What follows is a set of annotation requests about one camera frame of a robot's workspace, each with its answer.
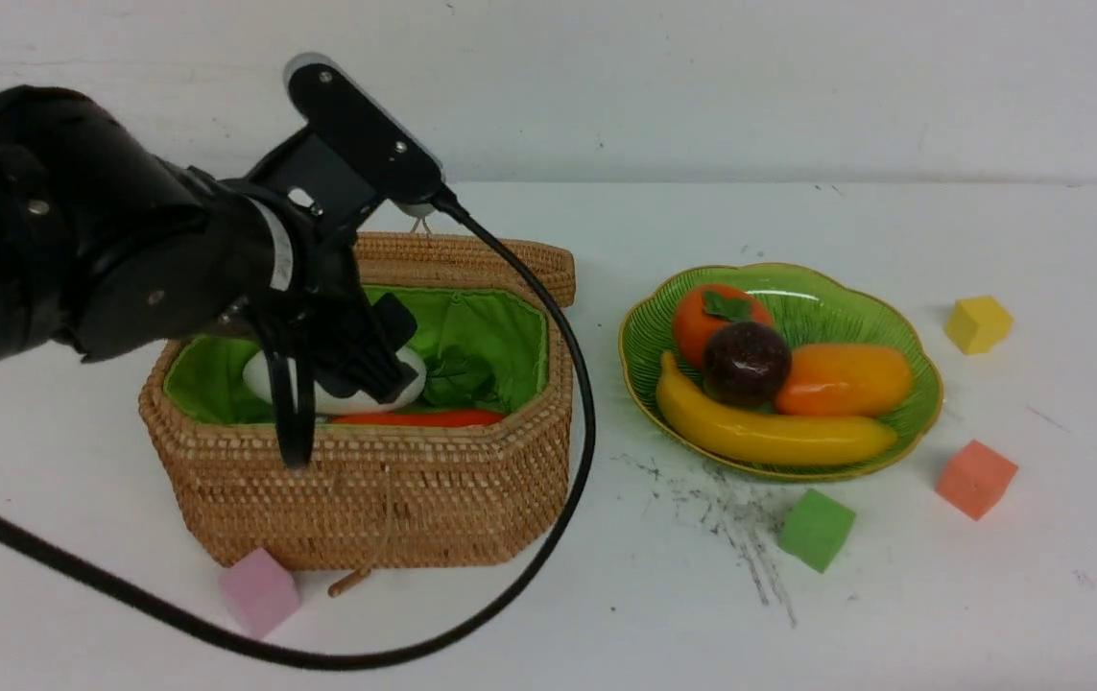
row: white wall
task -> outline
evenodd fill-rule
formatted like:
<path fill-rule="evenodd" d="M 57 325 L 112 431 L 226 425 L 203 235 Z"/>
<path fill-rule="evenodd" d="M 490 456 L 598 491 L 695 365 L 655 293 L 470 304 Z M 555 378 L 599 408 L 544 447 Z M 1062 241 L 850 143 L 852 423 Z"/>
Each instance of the white wall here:
<path fill-rule="evenodd" d="M 0 89 L 245 170 L 336 58 L 453 180 L 1097 181 L 1097 0 L 0 3 Z"/>

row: green leafy vegetable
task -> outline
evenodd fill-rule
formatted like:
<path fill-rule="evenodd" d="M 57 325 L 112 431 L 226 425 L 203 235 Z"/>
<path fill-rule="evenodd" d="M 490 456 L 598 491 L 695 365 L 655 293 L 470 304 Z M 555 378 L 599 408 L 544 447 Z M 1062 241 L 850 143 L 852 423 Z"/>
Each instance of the green leafy vegetable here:
<path fill-rule="evenodd" d="M 706 290 L 702 293 L 702 308 L 712 318 L 736 320 L 751 320 L 754 318 L 754 306 L 748 301 L 740 297 L 723 297 L 715 290 Z"/>
<path fill-rule="evenodd" d="M 420 397 L 430 406 L 479 407 L 496 403 L 496 376 L 486 359 L 450 346 L 426 361 L 428 376 Z"/>

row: green plate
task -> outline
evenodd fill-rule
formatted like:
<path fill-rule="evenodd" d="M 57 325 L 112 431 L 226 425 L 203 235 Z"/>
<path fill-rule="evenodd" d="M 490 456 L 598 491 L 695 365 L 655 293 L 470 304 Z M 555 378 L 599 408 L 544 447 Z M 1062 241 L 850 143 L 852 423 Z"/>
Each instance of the green plate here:
<path fill-rule="evenodd" d="M 902 350 L 911 363 L 911 395 L 897 410 L 881 418 L 898 433 L 898 442 L 877 457 L 858 464 L 827 467 L 746 464 L 699 449 L 671 430 L 655 403 L 659 355 L 675 350 L 671 314 L 688 290 L 706 283 L 723 283 L 756 295 L 774 316 L 782 337 L 791 347 L 805 342 L 878 342 Z M 776 480 L 846 480 L 868 475 L 903 460 L 936 423 L 945 398 L 940 373 L 919 341 L 919 333 L 902 314 L 877 297 L 844 287 L 836 280 L 805 267 L 762 263 L 749 267 L 698 267 L 680 272 L 646 301 L 637 303 L 621 326 L 621 365 L 624 381 L 637 407 L 676 441 L 685 443 L 720 464 Z M 680 371 L 690 380 L 701 376 L 679 358 Z"/>

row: pink cube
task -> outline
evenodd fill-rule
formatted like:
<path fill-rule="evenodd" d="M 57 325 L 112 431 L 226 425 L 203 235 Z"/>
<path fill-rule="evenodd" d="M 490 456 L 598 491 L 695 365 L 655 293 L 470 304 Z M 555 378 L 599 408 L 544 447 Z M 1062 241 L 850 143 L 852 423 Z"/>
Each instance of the pink cube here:
<path fill-rule="evenodd" d="M 965 516 L 980 520 L 1004 497 L 1014 476 L 1017 464 L 971 441 L 948 461 L 936 491 Z"/>
<path fill-rule="evenodd" d="M 264 638 L 302 607 L 293 574 L 260 547 L 219 575 L 219 591 L 228 613 L 252 638 Z"/>

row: plum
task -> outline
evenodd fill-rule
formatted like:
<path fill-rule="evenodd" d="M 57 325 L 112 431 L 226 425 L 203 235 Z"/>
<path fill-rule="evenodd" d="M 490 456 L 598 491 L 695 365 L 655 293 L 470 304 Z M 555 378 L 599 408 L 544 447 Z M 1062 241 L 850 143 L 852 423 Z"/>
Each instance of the plum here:
<path fill-rule="evenodd" d="M 791 347 L 764 324 L 731 324 L 706 341 L 702 378 L 706 393 L 722 404 L 764 406 L 774 399 L 790 372 Z"/>

